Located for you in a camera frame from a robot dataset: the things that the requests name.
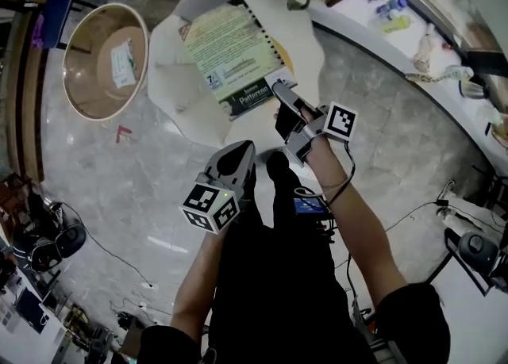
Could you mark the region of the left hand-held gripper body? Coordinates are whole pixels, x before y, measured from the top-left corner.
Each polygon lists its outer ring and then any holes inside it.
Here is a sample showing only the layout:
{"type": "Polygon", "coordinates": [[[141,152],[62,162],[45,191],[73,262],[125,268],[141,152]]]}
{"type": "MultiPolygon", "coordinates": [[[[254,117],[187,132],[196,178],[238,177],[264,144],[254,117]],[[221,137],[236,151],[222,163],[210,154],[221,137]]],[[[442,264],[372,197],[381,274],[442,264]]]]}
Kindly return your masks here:
{"type": "Polygon", "coordinates": [[[240,213],[235,192],[220,181],[196,180],[179,209],[191,226],[216,235],[240,213]]]}

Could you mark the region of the pale green book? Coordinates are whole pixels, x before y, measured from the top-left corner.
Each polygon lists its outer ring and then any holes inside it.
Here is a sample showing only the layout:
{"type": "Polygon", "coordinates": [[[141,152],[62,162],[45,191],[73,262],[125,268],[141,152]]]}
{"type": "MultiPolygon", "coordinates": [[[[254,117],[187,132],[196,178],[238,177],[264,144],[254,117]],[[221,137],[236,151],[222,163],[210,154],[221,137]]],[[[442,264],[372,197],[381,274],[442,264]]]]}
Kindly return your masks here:
{"type": "Polygon", "coordinates": [[[279,69],[272,38],[245,0],[230,0],[185,22],[179,35],[231,121],[271,100],[275,82],[298,85],[286,68],[279,69]]]}

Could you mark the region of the white cushioned chair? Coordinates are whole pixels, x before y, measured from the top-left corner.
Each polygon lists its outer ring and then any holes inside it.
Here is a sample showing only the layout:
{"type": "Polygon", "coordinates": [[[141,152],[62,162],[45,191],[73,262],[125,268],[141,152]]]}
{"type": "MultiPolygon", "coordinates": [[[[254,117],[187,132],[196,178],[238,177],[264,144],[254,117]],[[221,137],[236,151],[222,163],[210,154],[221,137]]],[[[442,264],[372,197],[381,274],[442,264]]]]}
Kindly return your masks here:
{"type": "MultiPolygon", "coordinates": [[[[313,106],[319,103],[318,80],[324,52],[314,35],[310,15],[289,11],[285,0],[245,0],[272,39],[288,52],[298,85],[294,92],[313,106]]],[[[185,23],[173,14],[152,31],[148,57],[148,97],[188,140],[223,148],[252,140],[259,152],[283,145],[274,127],[279,106],[273,98],[231,121],[206,89],[198,68],[179,35],[185,23]]]]}

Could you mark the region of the person's left forearm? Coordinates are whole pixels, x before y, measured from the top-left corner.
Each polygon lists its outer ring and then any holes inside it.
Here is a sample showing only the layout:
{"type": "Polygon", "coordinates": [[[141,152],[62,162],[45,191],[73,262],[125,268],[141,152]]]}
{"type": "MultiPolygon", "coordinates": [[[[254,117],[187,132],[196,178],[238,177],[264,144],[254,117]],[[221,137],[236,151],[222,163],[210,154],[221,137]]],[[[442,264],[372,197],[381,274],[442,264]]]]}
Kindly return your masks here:
{"type": "Polygon", "coordinates": [[[171,326],[201,341],[202,329],[214,301],[221,251],[228,229],[218,235],[206,233],[176,294],[171,326]]]}

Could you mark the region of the person's right forearm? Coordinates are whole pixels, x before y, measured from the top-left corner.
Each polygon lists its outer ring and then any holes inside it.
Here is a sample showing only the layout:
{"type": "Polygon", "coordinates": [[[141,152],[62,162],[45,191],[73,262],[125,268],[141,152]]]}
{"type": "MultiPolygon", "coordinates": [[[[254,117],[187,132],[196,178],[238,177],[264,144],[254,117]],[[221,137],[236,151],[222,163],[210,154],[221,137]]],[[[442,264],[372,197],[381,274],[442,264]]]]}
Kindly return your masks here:
{"type": "Polygon", "coordinates": [[[371,301],[378,306],[388,294],[407,285],[394,262],[387,234],[353,185],[326,190],[324,195],[371,301]]]}

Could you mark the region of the person's right hand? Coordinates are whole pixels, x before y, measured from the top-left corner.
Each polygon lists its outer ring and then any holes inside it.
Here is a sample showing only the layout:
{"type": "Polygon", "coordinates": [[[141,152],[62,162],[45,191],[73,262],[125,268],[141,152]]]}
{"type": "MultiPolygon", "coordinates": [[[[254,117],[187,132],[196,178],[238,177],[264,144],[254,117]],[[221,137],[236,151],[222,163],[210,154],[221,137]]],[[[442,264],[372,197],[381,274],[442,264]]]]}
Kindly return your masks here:
{"type": "Polygon", "coordinates": [[[312,140],[306,163],[323,190],[342,185],[348,177],[330,147],[329,140],[324,136],[317,136],[312,140]]]}

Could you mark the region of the yellow cushion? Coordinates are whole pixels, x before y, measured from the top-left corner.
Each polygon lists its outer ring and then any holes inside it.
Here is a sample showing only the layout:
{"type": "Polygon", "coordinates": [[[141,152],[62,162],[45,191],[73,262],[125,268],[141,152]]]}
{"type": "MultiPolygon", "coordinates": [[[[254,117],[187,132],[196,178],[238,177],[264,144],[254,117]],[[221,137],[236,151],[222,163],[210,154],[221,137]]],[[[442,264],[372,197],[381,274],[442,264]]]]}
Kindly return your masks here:
{"type": "Polygon", "coordinates": [[[271,42],[275,56],[279,61],[279,69],[286,68],[294,78],[294,65],[287,50],[276,39],[272,39],[271,42]]]}

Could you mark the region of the yellow-green bottle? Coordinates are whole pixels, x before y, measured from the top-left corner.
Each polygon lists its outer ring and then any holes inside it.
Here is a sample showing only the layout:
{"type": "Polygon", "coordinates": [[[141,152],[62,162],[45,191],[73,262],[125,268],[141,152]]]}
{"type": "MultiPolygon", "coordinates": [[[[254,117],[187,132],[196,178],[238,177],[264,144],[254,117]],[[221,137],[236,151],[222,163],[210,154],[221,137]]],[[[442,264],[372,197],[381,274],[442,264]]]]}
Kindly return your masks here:
{"type": "Polygon", "coordinates": [[[408,29],[411,24],[412,18],[408,15],[402,15],[386,21],[382,25],[382,31],[384,34],[391,34],[397,31],[408,29]]]}

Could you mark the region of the white cloth bag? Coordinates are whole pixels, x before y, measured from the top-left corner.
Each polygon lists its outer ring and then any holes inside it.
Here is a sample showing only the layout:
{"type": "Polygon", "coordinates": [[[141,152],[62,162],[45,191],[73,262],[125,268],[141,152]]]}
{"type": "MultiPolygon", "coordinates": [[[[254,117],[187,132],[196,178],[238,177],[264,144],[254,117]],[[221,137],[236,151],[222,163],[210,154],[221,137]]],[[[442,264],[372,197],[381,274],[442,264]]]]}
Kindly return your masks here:
{"type": "Polygon", "coordinates": [[[435,26],[428,23],[424,35],[419,41],[418,51],[413,57],[414,68],[418,71],[417,78],[432,79],[430,60],[435,47],[435,26]]]}

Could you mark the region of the clear plastic bottle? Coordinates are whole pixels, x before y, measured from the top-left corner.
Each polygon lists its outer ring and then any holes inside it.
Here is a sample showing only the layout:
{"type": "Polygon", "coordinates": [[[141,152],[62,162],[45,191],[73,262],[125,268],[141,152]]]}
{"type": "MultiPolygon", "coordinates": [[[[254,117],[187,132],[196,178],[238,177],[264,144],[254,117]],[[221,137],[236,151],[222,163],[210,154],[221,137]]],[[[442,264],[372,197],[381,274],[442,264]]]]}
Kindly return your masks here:
{"type": "Polygon", "coordinates": [[[379,16],[388,17],[393,12],[401,12],[407,7],[407,0],[389,0],[386,3],[378,6],[375,12],[379,16]]]}

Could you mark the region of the white tissue pack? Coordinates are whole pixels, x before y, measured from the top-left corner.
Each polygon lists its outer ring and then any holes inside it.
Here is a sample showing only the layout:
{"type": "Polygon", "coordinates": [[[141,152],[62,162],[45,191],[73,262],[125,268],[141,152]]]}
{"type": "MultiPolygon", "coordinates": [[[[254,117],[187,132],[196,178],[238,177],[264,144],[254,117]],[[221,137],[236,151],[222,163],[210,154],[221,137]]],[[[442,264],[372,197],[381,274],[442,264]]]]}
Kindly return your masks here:
{"type": "Polygon", "coordinates": [[[136,83],[136,64],[130,38],[111,49],[110,60],[112,79],[117,89],[136,83]]]}

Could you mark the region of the dark monitor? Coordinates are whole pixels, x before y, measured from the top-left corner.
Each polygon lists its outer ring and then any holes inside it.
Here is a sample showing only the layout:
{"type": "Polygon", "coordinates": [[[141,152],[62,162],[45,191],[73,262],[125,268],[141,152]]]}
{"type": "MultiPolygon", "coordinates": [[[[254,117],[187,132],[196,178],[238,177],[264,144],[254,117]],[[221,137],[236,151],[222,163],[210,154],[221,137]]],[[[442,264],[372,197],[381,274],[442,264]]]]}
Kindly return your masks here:
{"type": "Polygon", "coordinates": [[[41,307],[40,300],[34,293],[24,288],[17,297],[14,307],[36,333],[42,333],[49,322],[49,315],[41,307]]]}

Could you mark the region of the white desk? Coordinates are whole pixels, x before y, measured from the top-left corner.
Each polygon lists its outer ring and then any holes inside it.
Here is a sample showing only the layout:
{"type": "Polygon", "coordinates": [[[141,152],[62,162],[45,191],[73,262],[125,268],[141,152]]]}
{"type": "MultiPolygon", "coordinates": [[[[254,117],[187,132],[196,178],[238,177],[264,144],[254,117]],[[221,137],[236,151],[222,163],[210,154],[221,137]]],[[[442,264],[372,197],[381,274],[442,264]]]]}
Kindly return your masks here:
{"type": "Polygon", "coordinates": [[[67,329],[57,316],[43,304],[26,275],[15,271],[17,286],[6,287],[0,294],[0,359],[9,364],[51,364],[67,329]],[[49,322],[41,334],[36,333],[17,313],[14,303],[24,288],[28,288],[40,300],[41,307],[49,315],[49,322]]]}

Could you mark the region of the purple cloth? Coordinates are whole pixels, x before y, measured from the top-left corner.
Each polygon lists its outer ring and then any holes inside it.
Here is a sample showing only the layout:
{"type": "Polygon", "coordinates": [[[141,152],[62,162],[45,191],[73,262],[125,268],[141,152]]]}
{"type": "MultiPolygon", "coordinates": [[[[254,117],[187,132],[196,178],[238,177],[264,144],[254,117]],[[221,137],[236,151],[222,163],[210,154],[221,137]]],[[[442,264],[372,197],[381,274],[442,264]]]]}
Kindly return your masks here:
{"type": "Polygon", "coordinates": [[[31,36],[31,46],[33,48],[42,49],[44,47],[44,39],[42,37],[42,29],[44,25],[44,16],[40,13],[33,27],[31,36]]]}

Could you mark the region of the black recorder with screen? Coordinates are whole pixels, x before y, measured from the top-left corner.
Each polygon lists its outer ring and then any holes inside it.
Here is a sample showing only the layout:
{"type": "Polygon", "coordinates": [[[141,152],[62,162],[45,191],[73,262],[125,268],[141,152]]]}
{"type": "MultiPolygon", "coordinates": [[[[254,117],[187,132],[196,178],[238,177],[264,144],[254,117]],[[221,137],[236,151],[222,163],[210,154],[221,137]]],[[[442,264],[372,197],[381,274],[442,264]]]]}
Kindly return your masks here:
{"type": "Polygon", "coordinates": [[[332,216],[319,197],[295,197],[294,210],[298,216],[315,220],[326,220],[332,216]]]}

